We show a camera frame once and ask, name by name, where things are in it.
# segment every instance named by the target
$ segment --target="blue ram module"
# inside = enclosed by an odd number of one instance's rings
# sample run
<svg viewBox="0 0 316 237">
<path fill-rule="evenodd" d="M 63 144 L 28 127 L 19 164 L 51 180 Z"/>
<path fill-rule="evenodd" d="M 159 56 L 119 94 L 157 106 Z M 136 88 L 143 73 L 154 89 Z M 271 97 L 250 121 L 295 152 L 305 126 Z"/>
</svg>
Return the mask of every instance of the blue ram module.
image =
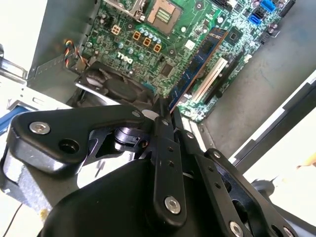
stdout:
<svg viewBox="0 0 316 237">
<path fill-rule="evenodd" d="M 192 57 L 190 63 L 187 65 L 185 71 L 182 73 L 180 79 L 176 82 L 167 96 L 170 112 L 174 110 L 181 97 L 190 88 L 200 71 L 205 67 L 217 47 L 224 40 L 227 33 L 226 30 L 215 27 L 209 31 L 197 52 Z"/>
</svg>

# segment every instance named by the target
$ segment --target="bolt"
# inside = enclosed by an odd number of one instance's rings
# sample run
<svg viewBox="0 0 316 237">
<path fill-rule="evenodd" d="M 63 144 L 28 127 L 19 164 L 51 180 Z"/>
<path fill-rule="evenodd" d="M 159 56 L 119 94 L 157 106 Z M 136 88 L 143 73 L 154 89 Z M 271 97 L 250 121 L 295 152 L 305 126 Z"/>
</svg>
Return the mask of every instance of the bolt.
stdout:
<svg viewBox="0 0 316 237">
<path fill-rule="evenodd" d="M 221 155 L 218 152 L 213 152 L 216 158 L 220 158 Z"/>
<path fill-rule="evenodd" d="M 50 132 L 50 127 L 46 122 L 32 122 L 29 128 L 33 133 L 40 135 L 45 135 Z"/>
<path fill-rule="evenodd" d="M 235 221 L 231 221 L 229 227 L 236 237 L 243 237 L 242 229 Z"/>
<path fill-rule="evenodd" d="M 190 133 L 190 132 L 187 132 L 187 136 L 188 136 L 188 137 L 190 137 L 191 139 L 193 139 L 193 138 L 194 138 L 193 134 L 192 134 L 192 133 Z"/>
<path fill-rule="evenodd" d="M 289 237 L 294 237 L 293 233 L 287 227 L 284 226 L 283 229 Z"/>
<path fill-rule="evenodd" d="M 132 114 L 138 118 L 140 117 L 140 114 L 137 111 L 133 111 Z"/>
<path fill-rule="evenodd" d="M 166 197 L 164 205 L 172 214 L 179 214 L 181 210 L 180 203 L 174 197 Z"/>
<path fill-rule="evenodd" d="M 162 121 L 162 123 L 163 123 L 164 125 L 166 125 L 166 126 L 169 125 L 169 123 L 167 122 L 167 120 L 163 119 L 163 120 L 161 120 L 161 121 Z"/>
</svg>

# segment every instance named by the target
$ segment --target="dell logo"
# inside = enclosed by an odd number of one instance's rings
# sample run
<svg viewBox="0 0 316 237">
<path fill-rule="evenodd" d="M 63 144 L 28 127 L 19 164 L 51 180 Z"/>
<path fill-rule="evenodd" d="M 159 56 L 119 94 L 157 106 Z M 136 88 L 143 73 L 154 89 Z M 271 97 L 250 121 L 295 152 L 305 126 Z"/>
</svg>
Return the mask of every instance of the dell logo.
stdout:
<svg viewBox="0 0 316 237">
<path fill-rule="evenodd" d="M 132 64 L 132 63 L 133 63 L 133 59 L 131 59 L 131 58 L 125 56 L 125 55 L 122 54 L 122 53 L 118 53 L 118 58 L 121 59 L 121 60 L 123 60 L 124 62 L 129 63 L 129 64 Z"/>
</svg>

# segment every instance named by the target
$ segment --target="black fan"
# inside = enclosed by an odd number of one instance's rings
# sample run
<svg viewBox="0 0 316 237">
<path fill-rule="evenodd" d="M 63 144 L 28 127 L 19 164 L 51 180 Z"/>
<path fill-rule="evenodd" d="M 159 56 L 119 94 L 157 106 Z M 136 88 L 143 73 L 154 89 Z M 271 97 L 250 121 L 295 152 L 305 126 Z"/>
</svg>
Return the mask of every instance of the black fan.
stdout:
<svg viewBox="0 0 316 237">
<path fill-rule="evenodd" d="M 76 83 L 81 89 L 69 101 L 72 107 L 102 106 L 117 102 L 144 110 L 153 105 L 154 93 L 150 89 L 100 62 L 93 63 Z"/>
</svg>

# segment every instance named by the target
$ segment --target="chipset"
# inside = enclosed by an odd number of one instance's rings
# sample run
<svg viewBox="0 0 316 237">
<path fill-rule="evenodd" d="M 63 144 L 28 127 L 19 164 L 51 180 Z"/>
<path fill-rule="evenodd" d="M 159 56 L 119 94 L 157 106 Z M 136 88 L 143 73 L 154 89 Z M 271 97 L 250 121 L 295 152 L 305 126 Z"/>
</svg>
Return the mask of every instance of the chipset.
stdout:
<svg viewBox="0 0 316 237">
<path fill-rule="evenodd" d="M 228 35 L 225 37 L 225 41 L 232 46 L 235 46 L 239 39 L 242 37 L 243 33 L 240 32 L 236 27 L 232 27 Z"/>
<path fill-rule="evenodd" d="M 165 76 L 165 77 L 168 77 L 168 76 L 170 75 L 172 69 L 173 69 L 173 66 L 170 65 L 170 64 L 168 64 L 168 63 L 166 63 L 166 64 L 163 66 L 163 68 L 162 68 L 160 74 L 163 75 L 163 76 Z"/>
</svg>

